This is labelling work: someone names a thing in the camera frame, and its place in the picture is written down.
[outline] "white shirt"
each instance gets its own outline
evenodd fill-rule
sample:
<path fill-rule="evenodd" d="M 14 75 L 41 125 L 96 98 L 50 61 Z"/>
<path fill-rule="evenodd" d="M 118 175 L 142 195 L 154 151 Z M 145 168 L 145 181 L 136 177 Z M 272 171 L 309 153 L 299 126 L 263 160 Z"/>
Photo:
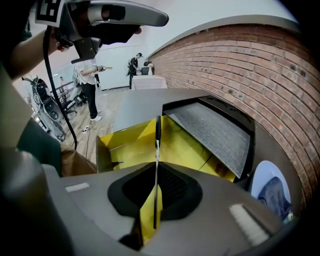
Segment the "white shirt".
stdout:
<path fill-rule="evenodd" d="M 95 85 L 96 84 L 96 79 L 95 79 L 95 73 L 91 73 L 88 75 L 81 75 L 81 71 L 85 70 L 91 70 L 95 67 L 96 65 L 93 64 L 91 60 L 85 60 L 82 62 L 78 62 L 75 64 L 75 72 L 77 72 L 80 83 L 82 84 L 90 84 L 90 85 Z"/>

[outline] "curved brick wall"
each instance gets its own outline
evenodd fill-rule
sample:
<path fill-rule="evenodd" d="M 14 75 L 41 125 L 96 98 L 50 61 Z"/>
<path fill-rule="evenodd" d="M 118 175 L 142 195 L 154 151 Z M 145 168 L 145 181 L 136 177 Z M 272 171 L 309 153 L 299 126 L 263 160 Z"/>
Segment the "curved brick wall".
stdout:
<path fill-rule="evenodd" d="M 258 121 L 286 152 L 305 201 L 320 177 L 320 73 L 288 31 L 263 25 L 212 28 L 149 58 L 169 88 L 204 89 Z"/>

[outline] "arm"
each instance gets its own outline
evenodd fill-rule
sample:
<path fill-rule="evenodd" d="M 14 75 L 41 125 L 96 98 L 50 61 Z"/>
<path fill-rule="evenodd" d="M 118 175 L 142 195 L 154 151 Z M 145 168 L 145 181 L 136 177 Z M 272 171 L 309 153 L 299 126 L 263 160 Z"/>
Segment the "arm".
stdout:
<path fill-rule="evenodd" d="M 5 61 L 6 70 L 13 80 L 34 69 L 44 60 L 44 36 L 45 31 L 42 31 L 36 36 L 20 42 L 15 46 L 11 52 L 10 58 Z M 52 54 L 56 50 L 55 39 L 50 37 L 48 52 L 49 54 Z"/>
<path fill-rule="evenodd" d="M 98 67 L 90 68 L 87 70 L 82 70 L 80 71 L 81 76 L 87 76 L 90 75 L 91 73 L 95 73 L 98 71 Z"/>

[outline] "dark green fabric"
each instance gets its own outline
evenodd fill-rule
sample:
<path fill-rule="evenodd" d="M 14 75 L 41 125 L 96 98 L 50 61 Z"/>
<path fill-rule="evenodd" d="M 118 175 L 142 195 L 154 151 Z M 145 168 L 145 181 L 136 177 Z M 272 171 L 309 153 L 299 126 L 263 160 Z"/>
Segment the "dark green fabric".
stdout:
<path fill-rule="evenodd" d="M 60 143 L 46 133 L 33 118 L 30 118 L 24 128 L 17 148 L 31 153 L 41 164 L 54 166 L 62 177 Z"/>

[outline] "black clothing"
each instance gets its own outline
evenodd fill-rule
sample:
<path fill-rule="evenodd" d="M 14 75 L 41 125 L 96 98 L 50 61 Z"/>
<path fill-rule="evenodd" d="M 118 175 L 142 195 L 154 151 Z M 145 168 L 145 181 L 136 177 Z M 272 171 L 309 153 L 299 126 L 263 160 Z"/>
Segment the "black clothing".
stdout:
<path fill-rule="evenodd" d="M 131 73 L 135 73 L 136 72 L 136 69 L 134 68 L 134 65 L 135 65 L 136 68 L 138 67 L 138 60 L 135 57 L 133 57 L 130 60 L 129 70 L 130 70 Z"/>
<path fill-rule="evenodd" d="M 96 86 L 94 84 L 86 83 L 83 85 L 82 91 L 88 99 L 90 118 L 95 119 L 98 114 L 96 108 Z"/>
<path fill-rule="evenodd" d="M 133 57 L 133 58 L 130 60 L 130 67 L 129 67 L 129 71 L 130 71 L 130 72 L 129 72 L 129 73 L 130 73 L 129 89 L 131 89 L 131 87 L 132 87 L 132 78 L 137 75 L 137 70 L 135 69 L 134 65 L 135 65 L 136 68 L 138 67 L 138 60 L 137 60 L 135 57 Z"/>
<path fill-rule="evenodd" d="M 131 90 L 131 88 L 132 88 L 132 78 L 134 77 L 134 76 L 136 76 L 137 75 L 137 72 L 134 72 L 134 73 L 131 73 L 130 72 L 130 81 L 129 81 L 129 89 Z"/>

